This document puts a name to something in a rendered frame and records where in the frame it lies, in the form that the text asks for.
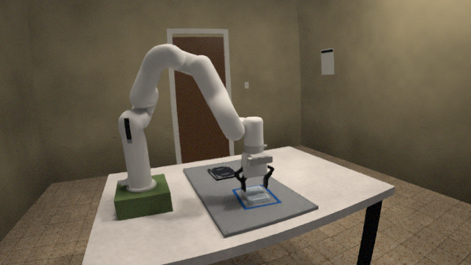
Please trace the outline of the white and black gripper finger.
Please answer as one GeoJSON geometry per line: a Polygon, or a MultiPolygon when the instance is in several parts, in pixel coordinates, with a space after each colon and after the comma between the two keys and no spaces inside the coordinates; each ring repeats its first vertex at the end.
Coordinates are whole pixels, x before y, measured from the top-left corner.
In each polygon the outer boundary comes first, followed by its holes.
{"type": "Polygon", "coordinates": [[[234,172],[234,175],[235,177],[237,178],[238,181],[241,182],[241,189],[246,192],[246,183],[245,181],[247,180],[247,178],[244,177],[244,175],[242,175],[242,177],[240,178],[238,175],[243,171],[243,167],[241,167],[240,169],[238,169],[237,171],[234,172]]]}
{"type": "Polygon", "coordinates": [[[267,165],[267,168],[269,169],[269,172],[264,175],[263,177],[263,186],[267,189],[267,186],[269,185],[269,178],[270,176],[272,175],[272,172],[274,171],[274,167],[270,166],[270,165],[267,165]]]}

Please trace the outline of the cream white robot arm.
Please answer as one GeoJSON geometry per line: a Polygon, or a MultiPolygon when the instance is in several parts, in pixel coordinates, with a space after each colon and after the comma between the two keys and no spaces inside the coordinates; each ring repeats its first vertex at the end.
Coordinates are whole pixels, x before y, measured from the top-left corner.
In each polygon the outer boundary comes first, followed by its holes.
{"type": "Polygon", "coordinates": [[[244,135],[244,151],[250,155],[247,158],[249,166],[273,163],[273,156],[263,153],[267,145],[263,144],[262,118],[238,116],[210,59],[171,44],[162,44],[146,54],[129,96],[133,107],[123,112],[118,120],[128,173],[128,179],[118,180],[118,185],[126,185],[127,191],[132,193],[145,192],[156,186],[151,177],[144,129],[155,110],[159,97],[157,84],[165,68],[193,76],[227,139],[237,141],[244,135]]]}

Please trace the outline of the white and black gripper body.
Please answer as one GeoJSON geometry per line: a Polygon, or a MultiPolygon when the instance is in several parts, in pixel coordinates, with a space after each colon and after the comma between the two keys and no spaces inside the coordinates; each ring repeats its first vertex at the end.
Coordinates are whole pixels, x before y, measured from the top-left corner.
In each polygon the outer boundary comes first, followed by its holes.
{"type": "Polygon", "coordinates": [[[250,157],[249,153],[242,152],[241,167],[245,178],[259,177],[267,174],[267,164],[249,166],[247,164],[247,158],[250,157]]]}

